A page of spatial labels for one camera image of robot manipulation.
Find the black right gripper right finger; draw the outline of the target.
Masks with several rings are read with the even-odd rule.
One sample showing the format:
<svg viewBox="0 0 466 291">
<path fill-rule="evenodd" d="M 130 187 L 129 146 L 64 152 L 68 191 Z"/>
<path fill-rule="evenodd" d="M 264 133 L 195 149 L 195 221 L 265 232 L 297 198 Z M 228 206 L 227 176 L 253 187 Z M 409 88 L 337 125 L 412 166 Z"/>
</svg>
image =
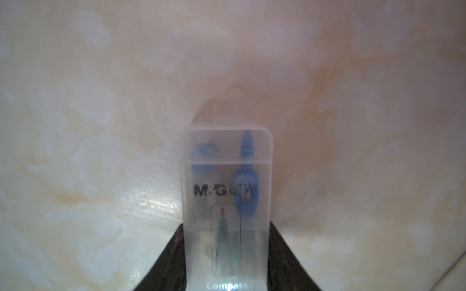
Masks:
<svg viewBox="0 0 466 291">
<path fill-rule="evenodd" d="M 321 291 L 270 222 L 267 288 L 269 291 Z"/>
</svg>

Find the blue compass set case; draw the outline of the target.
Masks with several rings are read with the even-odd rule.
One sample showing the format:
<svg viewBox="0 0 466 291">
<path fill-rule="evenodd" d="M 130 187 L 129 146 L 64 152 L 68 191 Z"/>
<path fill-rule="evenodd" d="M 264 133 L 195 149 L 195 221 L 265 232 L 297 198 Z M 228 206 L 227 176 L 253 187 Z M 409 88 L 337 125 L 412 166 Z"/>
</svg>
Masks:
<svg viewBox="0 0 466 291">
<path fill-rule="evenodd" d="M 267 289 L 273 137 L 257 112 L 213 99 L 182 133 L 189 291 Z"/>
</svg>

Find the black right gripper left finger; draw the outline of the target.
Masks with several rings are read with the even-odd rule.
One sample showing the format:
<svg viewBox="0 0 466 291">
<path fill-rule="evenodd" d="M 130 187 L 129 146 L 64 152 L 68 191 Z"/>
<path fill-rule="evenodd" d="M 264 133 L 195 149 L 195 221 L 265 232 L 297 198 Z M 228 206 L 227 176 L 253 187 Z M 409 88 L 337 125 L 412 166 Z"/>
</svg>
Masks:
<svg viewBox="0 0 466 291">
<path fill-rule="evenodd" d="M 134 291 L 185 291 L 187 286 L 183 224 Z"/>
</svg>

